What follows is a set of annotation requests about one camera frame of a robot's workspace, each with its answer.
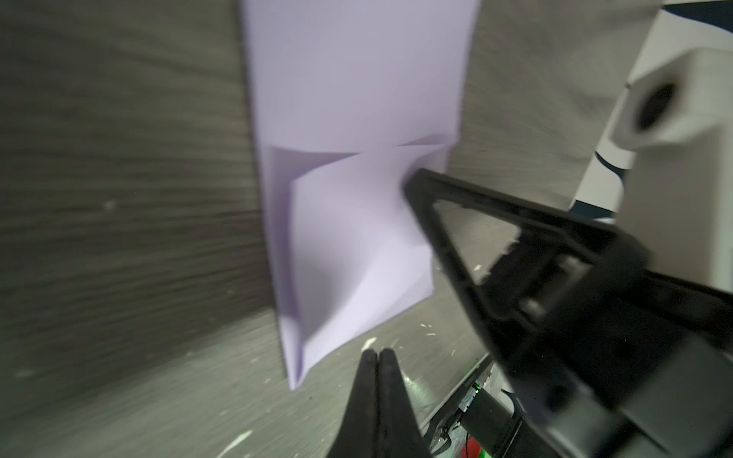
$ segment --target floor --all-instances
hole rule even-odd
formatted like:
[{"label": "floor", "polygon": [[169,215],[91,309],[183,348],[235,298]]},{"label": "floor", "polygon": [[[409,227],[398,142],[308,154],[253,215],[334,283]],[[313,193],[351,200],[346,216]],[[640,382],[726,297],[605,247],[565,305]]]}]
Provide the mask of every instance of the floor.
[{"label": "floor", "polygon": [[[657,7],[484,0],[449,173],[567,208]],[[0,455],[321,457],[367,339],[419,421],[484,354],[436,265],[288,391],[241,42],[234,0],[4,2]],[[511,237],[446,215],[477,272]]]}]

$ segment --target paper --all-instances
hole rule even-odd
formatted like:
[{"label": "paper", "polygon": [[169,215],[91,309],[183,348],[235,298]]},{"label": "paper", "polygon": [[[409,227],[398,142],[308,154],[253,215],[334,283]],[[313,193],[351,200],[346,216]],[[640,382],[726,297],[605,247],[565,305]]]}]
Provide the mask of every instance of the paper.
[{"label": "paper", "polygon": [[432,294],[402,197],[458,140],[479,0],[243,0],[270,268],[291,388]]}]

